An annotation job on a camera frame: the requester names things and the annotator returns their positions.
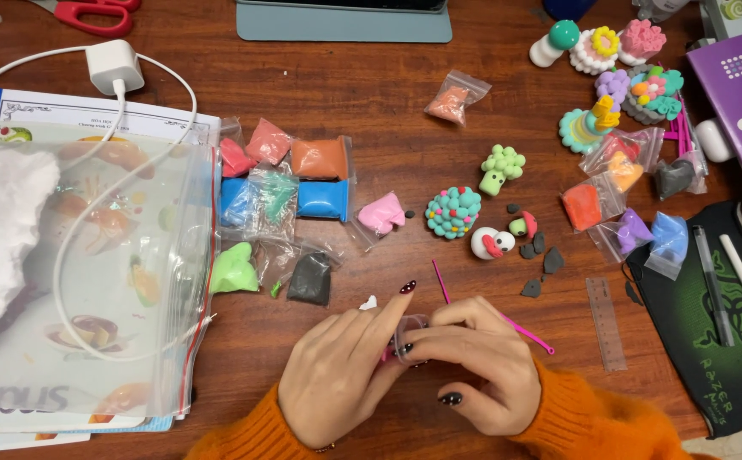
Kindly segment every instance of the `clear ruler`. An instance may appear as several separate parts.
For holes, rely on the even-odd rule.
[[[598,345],[601,346],[604,370],[625,371],[626,357],[623,355],[621,335],[618,333],[618,322],[615,320],[610,282],[606,277],[587,278],[587,293],[592,308],[592,319],[595,320],[595,331],[598,333]]]

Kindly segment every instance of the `woman's right hand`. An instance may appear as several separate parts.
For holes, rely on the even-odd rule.
[[[529,346],[481,296],[439,308],[430,327],[409,331],[409,360],[455,362],[488,383],[480,390],[453,382],[438,400],[470,420],[483,434],[520,434],[533,422],[541,401],[541,382]]]

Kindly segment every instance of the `wooden table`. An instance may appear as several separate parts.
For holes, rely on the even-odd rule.
[[[230,0],[144,1],[126,38],[137,52],[156,58],[185,78],[198,95],[198,110],[241,117],[247,138],[260,117],[307,139],[354,139],[358,203],[395,190],[417,217],[368,254],[360,253],[341,225],[298,220],[300,235],[325,235],[349,256],[335,273],[330,309],[273,300],[268,295],[217,296],[217,313],[195,363],[197,400],[192,413],[167,433],[97,434],[89,444],[0,453],[0,458],[180,458],[213,426],[245,416],[283,372],[294,343],[332,313],[356,308],[374,294],[381,302],[411,279],[419,282],[411,313],[430,313],[444,303],[430,260],[442,268],[453,299],[481,294],[519,324],[552,344],[548,356],[530,345],[553,368],[574,368],[590,382],[653,401],[668,411],[684,439],[707,434],[645,308],[623,295],[624,278],[609,266],[585,233],[572,234],[559,194],[586,177],[580,155],[560,145],[557,123],[574,108],[595,99],[594,77],[576,72],[562,57],[549,69],[533,66],[530,45],[552,21],[538,15],[538,0],[451,1],[454,39],[440,44],[255,43],[235,33]],[[0,0],[0,66],[53,48],[100,43],[55,20],[28,2]],[[629,2],[601,0],[579,23],[581,28],[621,30],[635,16]],[[658,56],[664,65],[688,69],[684,44],[702,36],[696,4],[663,25],[668,43]],[[491,83],[488,96],[468,110],[468,126],[458,129],[422,113],[447,71],[460,69]],[[143,64],[146,86],[131,101],[189,109],[185,90],[169,75]],[[686,96],[695,120],[710,115],[697,81],[686,77]],[[0,77],[0,87],[99,97],[80,53],[37,60]],[[621,128],[641,128],[625,115]],[[527,157],[524,176],[484,200],[480,226],[504,227],[508,203],[520,204],[539,220],[547,246],[558,246],[566,266],[542,285],[538,299],[519,296],[541,274],[541,258],[522,259],[517,248],[499,262],[476,259],[469,242],[445,241],[427,231],[421,217],[427,201],[453,185],[476,186],[481,161],[495,143],[511,145]],[[672,160],[674,143],[662,157]],[[711,165],[709,193],[682,193],[661,203],[645,177],[628,204],[651,221],[656,210],[690,217],[703,206],[742,200],[742,172],[736,162]],[[584,290],[584,277],[610,278],[628,371],[604,372]],[[334,458],[524,458],[514,444],[488,438],[436,402],[446,382],[475,381],[462,369],[441,362],[409,371],[380,403],[376,414],[348,435]]]

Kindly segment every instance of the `bracelet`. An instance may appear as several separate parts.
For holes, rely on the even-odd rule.
[[[322,454],[323,452],[326,452],[328,450],[334,450],[335,448],[336,448],[336,446],[334,445],[334,443],[331,443],[331,444],[328,444],[327,446],[325,446],[323,448],[316,449],[315,450],[315,453]]]

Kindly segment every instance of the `sweater sleeve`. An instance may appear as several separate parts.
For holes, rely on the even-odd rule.
[[[312,460],[321,456],[289,429],[277,402],[275,384],[252,413],[206,434],[185,460]]]
[[[688,454],[672,422],[651,404],[591,387],[567,371],[536,361],[541,380],[539,412],[510,439],[541,460],[713,460]]]

